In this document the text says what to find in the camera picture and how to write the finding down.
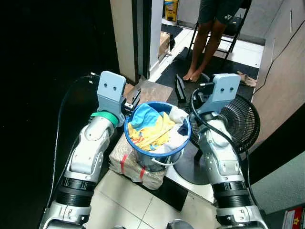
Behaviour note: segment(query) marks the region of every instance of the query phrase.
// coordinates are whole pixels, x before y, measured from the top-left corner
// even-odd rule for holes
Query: red stripe
[[[128,155],[125,154],[125,155],[123,156],[122,161],[121,161],[121,171],[122,171],[123,174],[124,174],[124,163],[125,163],[125,160],[126,160],[127,156],[128,156]]]
[[[144,173],[145,173],[145,166],[143,166],[142,169],[141,169],[141,173],[140,173],[140,179],[141,180],[143,178]]]

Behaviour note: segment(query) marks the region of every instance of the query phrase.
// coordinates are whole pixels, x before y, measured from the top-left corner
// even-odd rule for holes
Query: shorts
[[[236,14],[243,0],[201,0],[198,22],[207,23],[216,18],[223,24],[228,24]]]

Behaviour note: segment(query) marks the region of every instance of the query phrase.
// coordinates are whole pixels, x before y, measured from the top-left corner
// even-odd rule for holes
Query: bare foot
[[[183,80],[187,81],[191,78],[192,74],[196,71],[195,68],[190,67],[189,71],[187,72],[187,74],[183,77]]]
[[[196,70],[190,77],[191,82],[196,82],[200,78],[202,71]]]

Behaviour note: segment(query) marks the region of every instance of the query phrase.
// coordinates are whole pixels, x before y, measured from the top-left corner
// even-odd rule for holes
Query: fabric
[[[243,0],[201,0],[198,22],[207,23],[216,18],[220,23],[227,25],[242,2]]]
[[[176,124],[169,132],[169,140],[168,142],[164,143],[162,146],[157,148],[156,150],[152,151],[155,154],[165,154],[169,153],[178,147],[180,147],[187,139],[188,136],[179,134],[179,130],[183,124]]]
[[[183,120],[188,116],[189,115],[184,110],[179,109],[176,106],[173,106],[169,113],[169,118],[175,123],[183,123]]]
[[[141,149],[150,151],[168,142],[169,133],[175,122],[168,114],[162,116],[147,104],[142,104],[135,111],[133,119],[128,123],[130,139]]]

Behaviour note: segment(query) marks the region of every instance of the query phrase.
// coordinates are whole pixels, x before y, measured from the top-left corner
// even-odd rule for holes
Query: plastic bucket
[[[168,104],[168,103],[163,103],[163,102],[147,102],[150,107],[154,108],[157,112],[166,112],[167,114],[170,113],[173,105]],[[183,121],[183,130],[179,132],[182,135],[187,135],[188,138],[187,140],[177,149],[174,151],[164,153],[164,154],[156,154],[156,153],[151,153],[149,151],[145,151],[140,149],[138,146],[136,146],[132,140],[129,138],[129,133],[128,133],[128,123],[132,120],[133,118],[132,113],[131,117],[127,117],[125,120],[124,124],[124,132],[126,139],[128,143],[136,150],[137,152],[137,159],[138,163],[145,167],[146,170],[151,171],[151,172],[157,172],[164,170],[167,166],[172,166],[175,163],[178,162],[178,160],[182,157],[184,148],[186,144],[188,143],[190,136],[191,136],[191,125],[188,120],[188,118],[184,119]]]

